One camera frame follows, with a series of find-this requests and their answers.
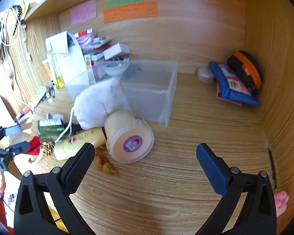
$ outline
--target sticky note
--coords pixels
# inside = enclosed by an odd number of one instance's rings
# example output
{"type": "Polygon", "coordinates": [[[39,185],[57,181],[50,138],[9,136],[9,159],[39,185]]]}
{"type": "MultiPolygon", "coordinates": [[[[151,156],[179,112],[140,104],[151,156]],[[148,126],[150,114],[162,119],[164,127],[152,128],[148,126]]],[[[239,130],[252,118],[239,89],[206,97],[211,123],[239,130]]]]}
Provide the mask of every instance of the sticky note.
{"type": "Polygon", "coordinates": [[[97,17],[96,1],[89,0],[71,9],[71,25],[83,23],[97,17]]]}
{"type": "Polygon", "coordinates": [[[133,2],[142,2],[144,0],[111,0],[106,2],[106,8],[111,8],[111,7],[115,7],[115,6],[119,6],[119,5],[123,5],[123,4],[127,4],[127,3],[133,3],[133,2]]]}
{"type": "Polygon", "coordinates": [[[158,17],[157,1],[128,3],[103,10],[104,23],[139,17],[158,17]]]}

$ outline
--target container lid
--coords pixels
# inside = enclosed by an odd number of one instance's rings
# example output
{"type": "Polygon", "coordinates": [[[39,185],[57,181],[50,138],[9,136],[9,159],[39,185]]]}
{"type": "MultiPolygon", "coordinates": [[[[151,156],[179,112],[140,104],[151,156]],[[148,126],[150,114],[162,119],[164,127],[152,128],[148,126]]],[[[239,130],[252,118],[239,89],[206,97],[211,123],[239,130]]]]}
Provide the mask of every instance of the container lid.
{"type": "Polygon", "coordinates": [[[132,126],[107,139],[107,150],[119,163],[134,163],[145,157],[154,145],[154,133],[144,120],[136,120],[132,126]]]}

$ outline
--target orange tag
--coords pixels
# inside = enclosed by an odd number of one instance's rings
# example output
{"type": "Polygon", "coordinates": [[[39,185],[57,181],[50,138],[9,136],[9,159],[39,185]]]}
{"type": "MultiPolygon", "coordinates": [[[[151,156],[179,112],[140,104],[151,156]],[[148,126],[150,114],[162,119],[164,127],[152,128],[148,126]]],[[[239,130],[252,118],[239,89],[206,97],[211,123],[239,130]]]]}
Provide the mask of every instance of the orange tag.
{"type": "Polygon", "coordinates": [[[158,17],[157,1],[128,3],[103,10],[104,23],[139,17],[158,17]]]}
{"type": "Polygon", "coordinates": [[[249,75],[250,75],[250,72],[249,72],[249,70],[248,70],[246,64],[243,64],[243,65],[242,65],[242,68],[243,68],[243,70],[245,71],[246,75],[249,76],[249,75]]]}

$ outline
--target wooden desktop surface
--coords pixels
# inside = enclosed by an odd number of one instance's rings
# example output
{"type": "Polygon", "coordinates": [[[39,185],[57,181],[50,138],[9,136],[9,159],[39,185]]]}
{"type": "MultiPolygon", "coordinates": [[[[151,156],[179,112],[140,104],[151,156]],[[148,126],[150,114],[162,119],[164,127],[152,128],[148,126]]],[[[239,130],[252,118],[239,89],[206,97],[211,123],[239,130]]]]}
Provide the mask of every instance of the wooden desktop surface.
{"type": "MultiPolygon", "coordinates": [[[[34,112],[31,133],[46,112],[66,118],[73,101],[59,91],[52,104],[40,103],[34,112]]],[[[169,127],[149,123],[155,135],[151,152],[141,161],[125,165],[113,161],[118,175],[106,174],[92,164],[77,193],[70,196],[75,207],[96,234],[194,234],[207,220],[221,196],[215,194],[196,159],[196,147],[206,142],[228,166],[243,172],[269,174],[264,133],[254,107],[239,107],[216,98],[216,85],[198,81],[190,74],[178,75],[169,127]]],[[[17,162],[22,173],[49,172],[63,161],[43,157],[35,167],[17,162]]],[[[227,229],[234,225],[244,196],[227,229]]],[[[47,201],[52,204],[50,196],[47,201]]]]}

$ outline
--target bottle label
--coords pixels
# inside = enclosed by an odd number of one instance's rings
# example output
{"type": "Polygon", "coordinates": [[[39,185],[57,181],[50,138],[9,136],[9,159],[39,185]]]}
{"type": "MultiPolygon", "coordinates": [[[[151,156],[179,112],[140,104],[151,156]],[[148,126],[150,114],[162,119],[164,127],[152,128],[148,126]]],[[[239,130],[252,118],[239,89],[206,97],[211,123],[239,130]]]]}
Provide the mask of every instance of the bottle label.
{"type": "Polygon", "coordinates": [[[123,149],[126,152],[132,153],[138,150],[143,144],[143,139],[141,136],[134,135],[129,137],[123,144],[123,149]]]}
{"type": "Polygon", "coordinates": [[[56,118],[56,119],[39,120],[39,126],[54,126],[54,125],[62,125],[61,119],[56,118]]]}

